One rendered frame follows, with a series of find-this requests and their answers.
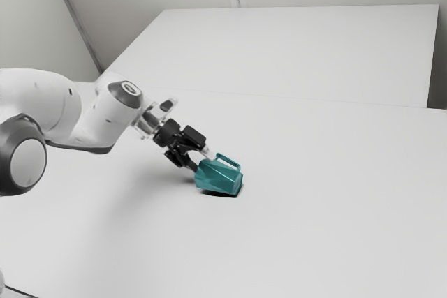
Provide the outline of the teal faceted mug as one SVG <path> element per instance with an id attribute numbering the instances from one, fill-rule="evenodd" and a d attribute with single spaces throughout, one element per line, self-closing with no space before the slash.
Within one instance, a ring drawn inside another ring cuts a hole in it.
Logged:
<path id="1" fill-rule="evenodd" d="M 242 187 L 241 165 L 221 153 L 212 160 L 204 158 L 194 174 L 197 188 L 237 196 Z"/>

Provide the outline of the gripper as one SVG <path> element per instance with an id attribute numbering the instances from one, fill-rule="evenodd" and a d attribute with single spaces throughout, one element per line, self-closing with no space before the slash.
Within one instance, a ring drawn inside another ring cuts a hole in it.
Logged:
<path id="1" fill-rule="evenodd" d="M 199 153 L 209 161 L 216 158 L 216 154 L 206 144 L 206 137 L 191 126 L 182 130 L 174 119 L 168 119 L 154 135 L 153 141 L 168 150 L 164 156 L 177 167 L 186 167 L 197 172 L 198 166 L 188 155 L 189 151 Z"/>

